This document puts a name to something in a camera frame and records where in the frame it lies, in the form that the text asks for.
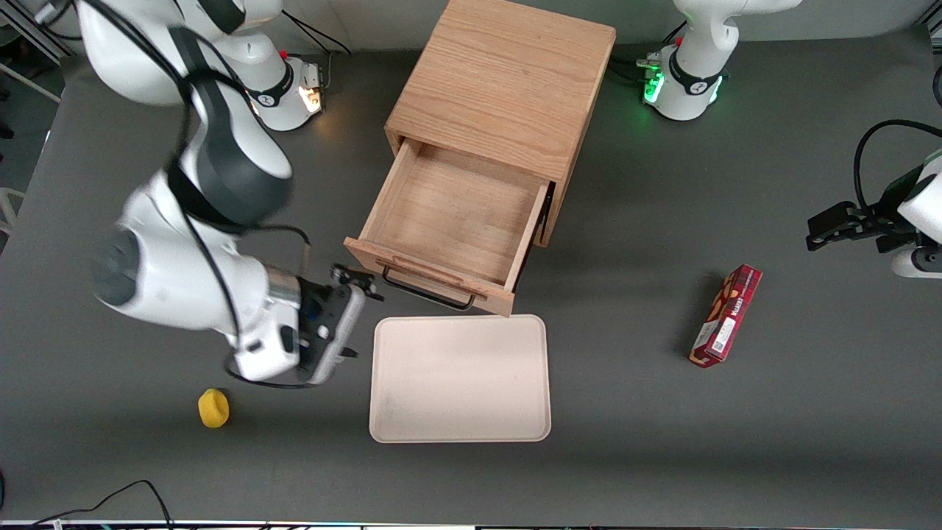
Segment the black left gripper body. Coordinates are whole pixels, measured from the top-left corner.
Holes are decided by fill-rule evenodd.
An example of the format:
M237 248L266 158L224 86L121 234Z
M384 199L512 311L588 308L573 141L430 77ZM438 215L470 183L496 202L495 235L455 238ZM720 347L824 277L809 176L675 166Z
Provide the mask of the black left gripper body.
M921 245L922 237L918 229L898 213L899 206L914 190L916 181L918 177L899 177L888 185L878 201L868 204L863 194L862 178L858 177L857 200L863 220L857 238L876 238L880 254L888 254L906 245Z

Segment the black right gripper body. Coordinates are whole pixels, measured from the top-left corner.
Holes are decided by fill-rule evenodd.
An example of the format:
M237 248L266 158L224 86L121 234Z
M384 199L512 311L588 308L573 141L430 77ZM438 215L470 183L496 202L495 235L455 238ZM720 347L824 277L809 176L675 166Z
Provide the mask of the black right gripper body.
M325 356L339 321L339 286L300 283L297 312L300 360L296 373L314 373Z

